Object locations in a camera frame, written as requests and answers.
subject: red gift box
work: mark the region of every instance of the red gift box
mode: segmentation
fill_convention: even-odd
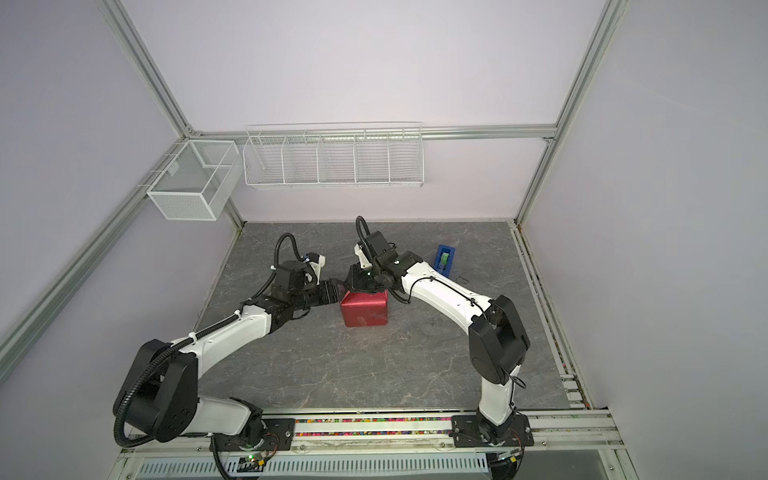
[[[376,326],[387,322],[387,292],[352,293],[347,292],[341,300],[341,314],[344,325]]]

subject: white panel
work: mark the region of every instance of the white panel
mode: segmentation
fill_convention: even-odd
[[[632,2],[525,224],[640,478],[768,478],[766,25]]]
[[[233,194],[246,221],[513,218],[541,159],[540,138],[425,141],[423,187],[254,190]]]
[[[1,336],[176,137],[92,0],[0,8]]]
[[[604,0],[125,0],[192,125],[554,123]]]
[[[1,477],[107,478],[112,403],[138,348],[192,329],[232,234],[226,216],[170,222],[146,203],[0,388]]]

